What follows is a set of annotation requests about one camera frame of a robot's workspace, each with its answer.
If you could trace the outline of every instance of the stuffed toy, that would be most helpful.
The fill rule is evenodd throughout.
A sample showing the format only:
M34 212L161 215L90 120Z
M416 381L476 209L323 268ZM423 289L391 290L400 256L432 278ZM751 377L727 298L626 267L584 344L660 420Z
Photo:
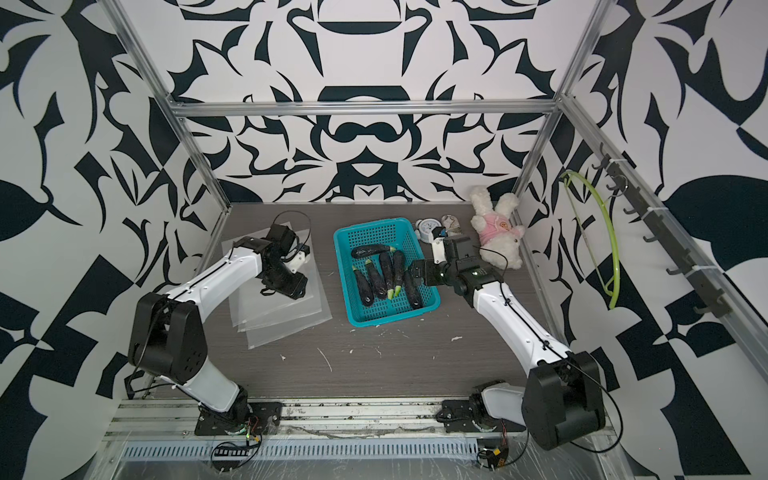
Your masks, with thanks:
M475 187L469 194L469 200L475 208L475 216L470 223L480 235L481 247L507 257L509 268L520 268L523 261L518 250L525 227L512 226L509 221L512 211L520 204L520 200L515 194L503 194L498 199L496 210L493 210L491 194L484 187ZM503 257L487 250L480 250L480 257L500 269L504 269L507 264Z

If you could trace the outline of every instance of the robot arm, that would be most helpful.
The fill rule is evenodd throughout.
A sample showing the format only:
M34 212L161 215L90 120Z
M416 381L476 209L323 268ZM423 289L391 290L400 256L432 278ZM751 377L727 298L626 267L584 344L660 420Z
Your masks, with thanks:
M261 278L267 289L290 298L304 296L307 278L296 272L309 247L290 261L296 234L273 225L265 238L244 237L210 268L164 295L148 293L136 307L128 361L175 384L235 432L247 420L247 392L229 380L208 358L203 323L243 283Z
M545 450L605 427L603 397L584 375L600 379L588 353L574 354L515 299L502 276L475 253L469 237L442 242L445 261L418 260L409 272L426 285L448 285L483 315L509 345L525 371L524 389L505 382L478 388L471 397L475 422L506 419L528 428Z

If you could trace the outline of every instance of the wooden table surface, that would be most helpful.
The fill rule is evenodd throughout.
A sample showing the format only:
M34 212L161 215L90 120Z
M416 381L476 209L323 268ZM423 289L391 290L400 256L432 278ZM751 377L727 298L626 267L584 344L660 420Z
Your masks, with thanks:
M336 230L394 216L415 222L453 214L464 233L476 239L469 224L471 205L236 204L220 240L267 228L276 214L289 209L312 219L312 253L333 318L248 349L245 333L232 327L229 303L221 303L204 325L208 355L250 396L466 396L472 387L494 379L525 384L520 363L495 329L447 286L439 287L441 306L424 316L365 328L352 326L346 317L333 247ZM298 214L286 214L280 220L289 220L294 230L307 227ZM432 255L425 244L422 249L427 257ZM505 279L531 315L542 318L525 266L507 270ZM175 390L158 389L156 397L178 395Z

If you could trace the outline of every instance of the green wire loop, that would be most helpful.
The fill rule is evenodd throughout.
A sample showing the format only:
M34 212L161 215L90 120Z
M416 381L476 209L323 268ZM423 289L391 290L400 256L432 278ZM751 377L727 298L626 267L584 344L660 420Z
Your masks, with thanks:
M598 265L595 262L594 255L592 254L592 249L589 247L589 243L587 243L587 237L584 234L584 228L581 225L581 220L578 217L578 213L576 212L576 206L574 205L573 199L571 198L571 192L569 191L568 187L571 186L571 183L573 181L573 178L576 178L577 180L580 180L587 189L592 193L592 196L594 199L598 202L598 206L600 206L600 211L603 213L603 220L605 220L605 226L608 230L608 237L611 239L611 255L613 257L613 266L614 266L614 275L607 281L603 281L602 275L600 275L600 270L598 269ZM564 178L564 185L565 185L565 193L568 195L568 200L571 202L571 208L573 208L574 215L576 216L576 221L578 222L579 228L582 229L581 235L584 238L584 242L587 244L587 250L589 250L589 254L592 257L592 263L594 264L595 271L598 273L598 277L600 278L600 283L603 286L603 291L606 295L611 296L611 302L608 304L608 309L612 310L616 307L616 302L619 298L619 286L620 286L620 269L619 269L619 246L616 241L616 233L614 232L614 224L611 222L611 216L608 215L608 210L605 208L605 203L603 203L603 199L598 193L597 190L594 189L592 186L592 183L590 183L589 180L584 178L583 175L578 173L577 171L573 170L566 170L560 178ZM613 290L608 288L608 285L614 284Z

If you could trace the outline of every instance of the patterned backdrop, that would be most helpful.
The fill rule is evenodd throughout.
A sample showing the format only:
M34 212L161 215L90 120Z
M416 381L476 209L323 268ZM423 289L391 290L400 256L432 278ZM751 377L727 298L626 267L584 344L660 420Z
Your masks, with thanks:
M137 300L193 276L220 210L94 0L2 3L0 125L0 477L58 480L126 396Z
M768 251L768 4L619 0L575 89L579 103L760 314ZM521 199L526 239L574 350L603 369L624 415L622 446L641 478L768 475L768 385L704 307L631 208L610 211L621 294L607 310L557 178L568 168L613 184L573 126L558 125ZM572 189L604 278L611 248L597 204ZM614 422L617 416L608 406Z
M123 3L176 99L315 101L551 98L594 0Z
M594 0L132 0L179 101L552 98ZM194 118L232 201L511 190L540 114Z
M194 118L230 200L468 199L509 192L542 114Z

